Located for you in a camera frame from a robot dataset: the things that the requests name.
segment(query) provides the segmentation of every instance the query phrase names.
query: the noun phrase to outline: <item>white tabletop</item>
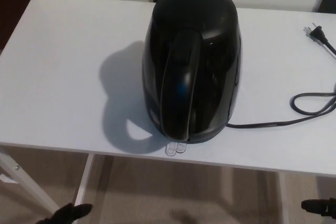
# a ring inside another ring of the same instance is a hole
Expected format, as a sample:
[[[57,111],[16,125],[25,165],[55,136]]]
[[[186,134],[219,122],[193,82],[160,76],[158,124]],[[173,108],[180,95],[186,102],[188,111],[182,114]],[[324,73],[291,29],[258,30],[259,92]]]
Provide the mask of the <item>white tabletop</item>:
[[[336,112],[271,129],[225,128],[169,157],[144,107],[141,59],[153,3],[31,0],[0,56],[0,143],[336,175]],[[336,16],[238,9],[243,71],[231,123],[300,118],[289,99],[331,92],[336,60],[306,37]],[[306,100],[314,110],[325,100]]]

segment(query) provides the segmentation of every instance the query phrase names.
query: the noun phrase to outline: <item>beige carpet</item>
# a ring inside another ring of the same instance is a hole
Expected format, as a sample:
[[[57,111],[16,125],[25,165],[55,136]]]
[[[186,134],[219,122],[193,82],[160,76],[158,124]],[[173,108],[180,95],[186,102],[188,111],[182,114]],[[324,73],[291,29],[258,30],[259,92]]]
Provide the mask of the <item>beige carpet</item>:
[[[74,202],[86,154],[6,150],[58,204]],[[326,220],[300,207],[302,200],[319,197],[318,183],[314,176],[286,174],[290,223]],[[336,196],[331,191],[325,195]],[[95,207],[79,224],[282,223],[278,173],[228,167],[96,155],[85,202]],[[0,183],[0,206],[0,224],[49,216],[20,185]]]
[[[93,170],[80,224],[280,223],[276,173],[112,157]]]

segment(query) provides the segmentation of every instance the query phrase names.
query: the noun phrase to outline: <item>black kettle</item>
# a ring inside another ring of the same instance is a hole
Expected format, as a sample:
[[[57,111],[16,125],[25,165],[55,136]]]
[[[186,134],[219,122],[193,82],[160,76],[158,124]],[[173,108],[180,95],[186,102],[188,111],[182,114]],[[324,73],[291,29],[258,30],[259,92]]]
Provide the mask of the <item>black kettle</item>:
[[[228,123],[241,57],[232,0],[159,0],[145,40],[146,108],[168,138],[200,143]]]

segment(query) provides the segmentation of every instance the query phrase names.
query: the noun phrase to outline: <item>black power cord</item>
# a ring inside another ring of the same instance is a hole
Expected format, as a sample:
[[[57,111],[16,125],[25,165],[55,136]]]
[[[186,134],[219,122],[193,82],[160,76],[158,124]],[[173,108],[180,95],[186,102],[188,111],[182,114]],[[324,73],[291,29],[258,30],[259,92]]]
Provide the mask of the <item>black power cord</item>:
[[[315,41],[320,41],[322,45],[325,45],[335,56],[336,56],[336,50],[330,45],[328,42],[326,36],[324,35],[324,32],[322,31],[322,27],[318,26],[313,31],[310,30],[309,36],[314,39]],[[309,112],[304,111],[298,108],[295,104],[295,101],[298,98],[302,97],[332,97],[331,100],[319,111],[316,112]],[[228,123],[226,126],[230,128],[235,129],[254,129],[254,128],[266,128],[266,127],[277,127],[277,126],[287,126],[292,125],[296,123],[301,123],[307,120],[311,120],[314,118],[318,118],[320,116],[329,114],[330,112],[334,111],[336,109],[336,86],[334,88],[334,91],[332,93],[302,93],[298,94],[290,99],[289,103],[290,107],[298,112],[301,115],[306,115],[307,117],[291,120],[291,121],[283,121],[283,122],[269,122],[269,123],[253,123],[253,124],[230,124]]]

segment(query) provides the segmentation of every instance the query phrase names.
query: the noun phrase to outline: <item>kettle handle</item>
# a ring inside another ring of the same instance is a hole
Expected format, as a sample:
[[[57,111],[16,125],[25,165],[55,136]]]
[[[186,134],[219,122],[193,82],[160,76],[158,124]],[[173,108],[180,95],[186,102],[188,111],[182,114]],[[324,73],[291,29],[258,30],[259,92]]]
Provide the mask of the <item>kettle handle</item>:
[[[180,31],[168,55],[161,89],[161,126],[175,141],[187,141],[194,86],[203,38],[194,30]]]

